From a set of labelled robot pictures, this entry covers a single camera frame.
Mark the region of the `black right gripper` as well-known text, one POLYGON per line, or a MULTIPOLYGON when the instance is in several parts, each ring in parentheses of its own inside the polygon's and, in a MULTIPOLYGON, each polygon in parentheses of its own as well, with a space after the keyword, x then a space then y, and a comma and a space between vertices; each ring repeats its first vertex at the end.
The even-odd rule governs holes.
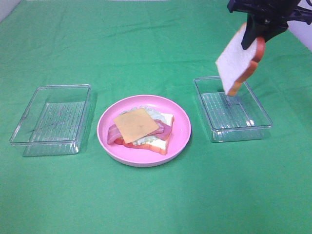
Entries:
POLYGON ((242 48, 247 50, 258 37, 263 37, 267 42, 284 33, 288 29, 287 21, 301 21, 310 25, 312 11, 300 7, 298 4, 298 0, 229 1, 227 5, 229 12, 248 13, 246 29, 241 42, 242 48))

